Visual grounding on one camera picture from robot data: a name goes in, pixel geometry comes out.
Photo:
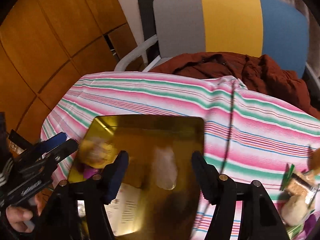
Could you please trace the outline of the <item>person's left hand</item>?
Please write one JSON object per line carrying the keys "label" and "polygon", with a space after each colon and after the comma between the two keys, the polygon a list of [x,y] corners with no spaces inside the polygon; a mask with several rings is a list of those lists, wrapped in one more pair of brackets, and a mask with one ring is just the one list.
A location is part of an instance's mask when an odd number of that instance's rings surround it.
{"label": "person's left hand", "polygon": [[[36,194],[33,200],[37,206],[37,215],[40,216],[45,206],[42,193],[39,192],[38,194]],[[9,206],[6,209],[6,215],[9,224],[17,232],[32,232],[32,229],[25,224],[25,221],[28,221],[33,217],[33,213],[30,210],[19,206]]]}

